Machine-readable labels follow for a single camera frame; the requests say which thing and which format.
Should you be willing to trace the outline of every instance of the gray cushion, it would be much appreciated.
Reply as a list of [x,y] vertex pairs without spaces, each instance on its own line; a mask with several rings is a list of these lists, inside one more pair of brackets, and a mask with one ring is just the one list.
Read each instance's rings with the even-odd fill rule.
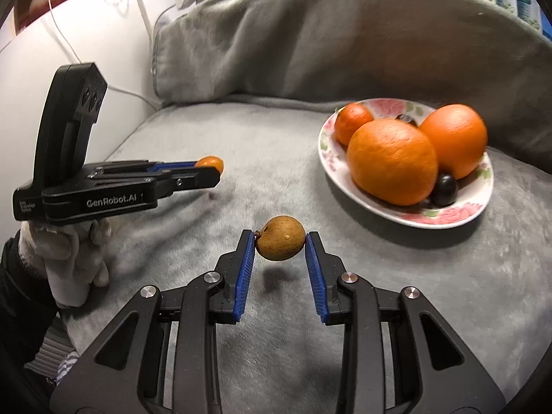
[[552,172],[552,43],[482,0],[205,0],[159,30],[153,70],[166,102],[463,102]]
[[[153,211],[113,220],[111,284],[65,319],[77,350],[143,285],[185,285],[234,250],[242,229],[286,214],[318,230],[329,253],[374,285],[419,287],[511,398],[552,337],[552,177],[491,149],[495,190],[475,222],[405,227],[364,210],[326,178],[317,136],[328,116],[211,103],[165,109],[131,135],[111,159],[217,155],[225,171],[212,190],[177,193]],[[242,322],[219,327],[218,342],[226,414],[334,412],[342,329],[320,323],[303,253],[283,263],[256,257]]]

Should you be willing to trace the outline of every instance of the mandarin orange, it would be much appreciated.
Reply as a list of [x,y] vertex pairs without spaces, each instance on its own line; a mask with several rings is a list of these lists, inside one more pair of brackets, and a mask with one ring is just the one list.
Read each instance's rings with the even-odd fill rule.
[[352,102],[339,111],[334,124],[336,140],[346,149],[360,126],[374,120],[372,113],[362,104]]
[[216,156],[207,156],[195,163],[196,167],[215,167],[219,174],[224,171],[224,162]]
[[463,104],[441,107],[418,128],[432,142],[442,173],[461,179],[481,162],[487,147],[487,127],[479,114]]
[[437,155],[425,134],[399,120],[375,120],[354,133],[347,149],[353,182],[391,204],[416,204],[437,180]]

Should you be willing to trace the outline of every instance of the hand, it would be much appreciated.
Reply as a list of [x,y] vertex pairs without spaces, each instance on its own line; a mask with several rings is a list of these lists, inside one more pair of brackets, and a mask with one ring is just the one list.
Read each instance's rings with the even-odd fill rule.
[[102,248],[110,237],[107,219],[63,227],[24,221],[19,256],[38,276],[48,279],[58,306],[81,306],[88,297],[90,284],[109,283]]

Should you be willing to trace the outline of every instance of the grape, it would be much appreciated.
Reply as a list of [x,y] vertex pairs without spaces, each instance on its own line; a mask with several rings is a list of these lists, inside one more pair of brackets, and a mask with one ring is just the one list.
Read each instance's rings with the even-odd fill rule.
[[401,114],[401,115],[398,115],[398,117],[395,118],[395,119],[400,120],[400,121],[404,121],[405,123],[413,125],[414,127],[418,127],[418,123],[416,123],[416,121],[414,121],[414,118],[412,118],[410,115]]
[[456,202],[458,182],[450,174],[440,174],[430,194],[431,203],[435,207],[446,207]]

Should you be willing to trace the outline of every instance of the fruit plate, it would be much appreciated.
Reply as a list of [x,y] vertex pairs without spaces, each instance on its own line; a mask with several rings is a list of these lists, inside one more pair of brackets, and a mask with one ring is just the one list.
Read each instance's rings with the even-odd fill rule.
[[[408,114],[418,125],[435,110],[418,102],[394,98],[373,98],[358,102],[368,107],[374,119],[395,118],[401,114]],[[362,207],[399,224],[426,229],[461,226],[477,218],[487,207],[494,183],[491,161],[487,153],[470,175],[458,181],[458,197],[456,202],[448,207],[434,208],[428,201],[398,207],[363,192],[351,179],[345,150],[333,138],[333,125],[339,110],[336,110],[322,126],[318,136],[318,156],[329,178]]]

